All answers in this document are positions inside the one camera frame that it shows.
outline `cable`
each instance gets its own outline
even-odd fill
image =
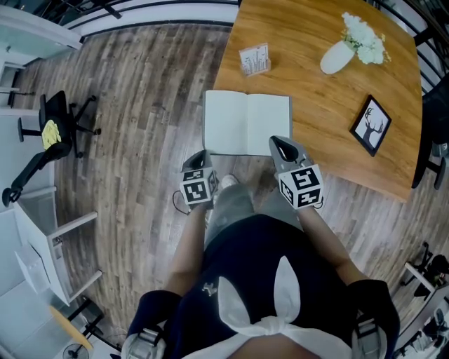
[[[180,191],[180,190],[174,191],[174,192],[173,192],[173,195],[171,196],[171,200],[172,200],[172,202],[173,202],[173,207],[175,207],[175,209],[176,209],[178,212],[181,212],[181,213],[183,213],[184,215],[188,216],[188,215],[189,215],[188,212],[184,212],[183,210],[180,210],[178,207],[176,207],[176,204],[175,204],[175,194],[176,194],[177,192],[181,192],[181,191]]]

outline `white bow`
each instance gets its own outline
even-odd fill
[[[252,337],[282,334],[323,359],[350,359],[351,348],[340,338],[318,329],[301,328],[291,323],[301,309],[300,285],[287,257],[279,261],[274,280],[274,308],[277,317],[268,316],[251,324],[250,316],[234,286],[223,277],[218,283],[220,319],[235,334],[227,340],[189,354],[185,359],[225,359]]]

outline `open notebook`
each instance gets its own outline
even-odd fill
[[[206,91],[203,145],[215,154],[270,156],[272,135],[291,137],[291,98]]]

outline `white vase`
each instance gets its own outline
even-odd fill
[[[338,41],[323,56],[320,62],[321,71],[325,74],[334,74],[340,71],[351,61],[356,53],[343,41]]]

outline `yellow cloth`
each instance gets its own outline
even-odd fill
[[[42,144],[45,150],[47,150],[52,144],[61,142],[61,136],[59,136],[59,130],[56,123],[53,120],[48,120],[42,131]]]

